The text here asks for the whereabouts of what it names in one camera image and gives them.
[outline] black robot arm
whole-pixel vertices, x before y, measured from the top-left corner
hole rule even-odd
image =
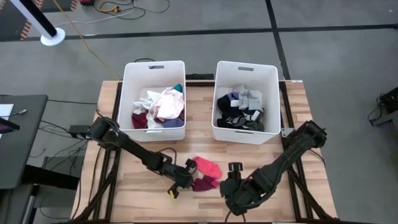
[[[138,157],[142,164],[152,172],[158,175],[164,175],[175,183],[168,190],[168,194],[173,198],[177,198],[177,187],[189,188],[192,186],[193,177],[190,169],[195,168],[195,161],[188,159],[185,163],[186,167],[181,167],[173,163],[173,159],[162,152],[149,151],[138,143],[130,139],[130,137],[119,130],[119,126],[113,120],[100,116],[91,125],[88,131],[88,137],[98,142],[98,145],[105,149],[124,149],[134,156]]]
[[[307,121],[298,130],[287,136],[288,149],[272,164],[256,169],[249,177],[242,179],[242,163],[229,164],[228,178],[220,183],[221,196],[234,215],[242,215],[248,209],[260,206],[275,192],[282,174],[302,154],[313,148],[322,147],[326,132],[313,121]]]

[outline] wooden tabletop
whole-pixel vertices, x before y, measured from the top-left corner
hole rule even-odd
[[[116,81],[105,81],[99,94],[98,108],[105,116],[112,116],[116,96]],[[308,106],[304,85],[300,81],[286,82],[290,107],[293,113],[295,127],[310,120],[311,112]],[[262,145],[239,144],[234,142],[216,141],[211,130],[211,112],[213,106],[213,87],[187,87],[187,125],[185,139],[168,142],[145,142],[146,149],[159,151],[172,147],[178,152],[177,164],[184,166],[188,158],[200,156],[219,165],[223,171],[221,180],[227,178],[228,163],[242,162],[244,171],[242,177],[249,175],[257,167],[270,164],[283,149],[280,136],[276,136]],[[285,112],[282,95],[281,110]],[[89,142],[81,172],[81,202],[77,214],[88,204],[88,197],[93,180],[93,169],[99,147],[94,141]],[[97,191],[100,179],[104,150],[101,151],[96,166],[95,187]],[[331,216],[336,217],[335,206],[331,197],[328,178],[322,161],[307,151],[303,156],[303,167],[307,178],[308,189]],[[192,192],[190,189],[180,189],[177,199],[171,199],[167,189],[173,182],[165,177],[148,171],[141,161],[132,154],[122,151],[118,172],[118,181],[114,196],[112,222],[223,222],[228,208],[220,197],[219,189],[207,192]],[[297,189],[300,199],[302,216],[305,210],[302,195]],[[101,204],[100,218],[104,217],[107,193]],[[74,213],[79,198],[77,190]],[[260,207],[249,210],[247,222],[294,221],[292,198],[290,196],[287,173],[284,173],[276,193]],[[231,215],[229,222],[241,222],[242,217]]]

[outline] red cloth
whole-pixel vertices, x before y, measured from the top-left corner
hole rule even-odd
[[[147,124],[148,124],[147,113],[148,113],[148,111],[145,111],[145,113],[141,113],[141,114],[133,113],[131,115],[132,125],[134,126],[134,129],[147,128]]]
[[[202,179],[196,178],[193,181],[192,190],[194,192],[202,192],[215,189],[218,186],[218,181],[209,176],[204,176]]]
[[[210,162],[198,156],[194,157],[193,160],[197,163],[198,170],[203,174],[215,179],[219,179],[223,175],[221,169],[214,162]]]

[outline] concrete floor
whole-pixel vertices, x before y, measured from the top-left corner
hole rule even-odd
[[[270,27],[265,1],[170,0],[169,11],[147,14],[136,21],[110,19],[78,27],[84,34],[155,32],[193,29]],[[162,9],[161,1],[138,0],[140,7]],[[272,1],[279,27],[391,24],[398,22],[398,3],[383,0]],[[104,15],[80,7],[72,20],[90,21]],[[53,24],[65,22],[47,13]],[[70,25],[64,26],[74,35]],[[29,36],[37,36],[32,29]],[[366,117],[375,98],[398,83],[398,31],[356,30],[281,33],[292,79],[304,80],[314,120],[328,132],[322,149],[338,216],[342,220],[395,223],[398,219],[398,132],[389,124],[373,128]],[[178,37],[93,39],[88,44],[121,77],[125,64],[137,58],[183,60],[187,73],[214,73],[220,60],[275,65],[282,73],[272,34],[223,34]],[[80,40],[56,47],[40,42],[0,43],[0,94],[45,93],[51,99],[96,102],[108,70]],[[95,107],[49,102],[44,120],[62,126],[90,124]],[[73,140],[39,133],[29,164],[41,166]],[[58,200],[51,196],[48,200]],[[43,211],[53,217],[71,212],[72,200]],[[37,213],[35,223],[51,223]]]

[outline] white storage bin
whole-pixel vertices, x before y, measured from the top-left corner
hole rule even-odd
[[[119,105],[118,123],[120,130],[136,141],[171,141],[185,137],[187,120],[181,128],[134,129],[131,121],[133,103],[139,98],[147,98],[147,90],[161,93],[167,87],[181,84],[187,111],[185,90],[185,65],[181,61],[129,63],[124,69],[123,87]]]
[[[217,127],[221,111],[217,100],[240,84],[257,96],[264,108],[261,122],[264,132]],[[218,62],[213,101],[213,137],[219,141],[262,144],[280,132],[278,71],[272,65],[239,62]]]

